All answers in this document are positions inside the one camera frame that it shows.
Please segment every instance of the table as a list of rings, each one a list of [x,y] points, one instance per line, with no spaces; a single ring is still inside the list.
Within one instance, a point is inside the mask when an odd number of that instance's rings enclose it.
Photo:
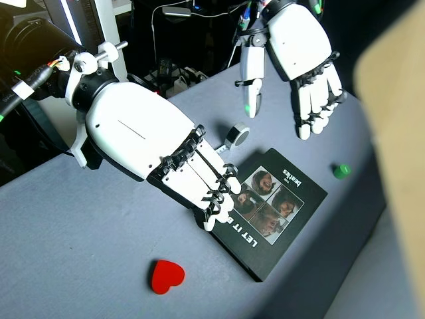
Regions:
[[[295,135],[290,88],[266,61],[262,109],[244,114],[238,65],[171,99],[218,147],[244,121],[248,139],[223,154],[240,165],[276,148],[328,192],[263,283],[147,182],[104,162],[80,169],[58,156],[0,189],[0,318],[322,318],[385,200],[359,102],[350,96],[319,136]],[[349,163],[351,177],[333,177]],[[153,261],[187,273],[164,296],[149,287]]]

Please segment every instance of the robotic arm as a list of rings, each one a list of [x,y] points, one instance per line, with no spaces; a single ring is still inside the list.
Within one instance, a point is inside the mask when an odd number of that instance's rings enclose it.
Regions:
[[[198,225],[211,231],[216,221],[227,222],[234,205],[230,193],[240,193],[237,169],[225,164],[204,139],[203,126],[195,126],[156,93],[119,82],[107,69],[126,45],[104,43],[99,54],[73,51],[42,65],[2,99],[0,115],[6,116],[53,74],[66,73],[64,97],[77,109],[78,122],[70,150],[79,165],[90,167],[89,144],[122,172],[137,181],[146,179],[193,209]]]
[[[329,39],[316,18],[294,0],[261,0],[264,29],[241,32],[241,75],[244,104],[251,118],[260,109],[265,50],[284,81],[297,95],[297,132],[306,140],[310,131],[320,134],[335,107],[346,99],[333,60]]]

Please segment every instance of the white label on cable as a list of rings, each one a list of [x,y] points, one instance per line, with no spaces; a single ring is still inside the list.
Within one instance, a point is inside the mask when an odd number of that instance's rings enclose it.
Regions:
[[[24,81],[20,81],[12,87],[12,91],[23,100],[26,100],[32,93],[34,93],[34,90]]]

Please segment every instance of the book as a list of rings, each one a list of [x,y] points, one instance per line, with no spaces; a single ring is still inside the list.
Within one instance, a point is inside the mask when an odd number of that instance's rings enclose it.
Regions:
[[[327,193],[275,149],[239,173],[227,223],[212,235],[256,281],[264,281]]]

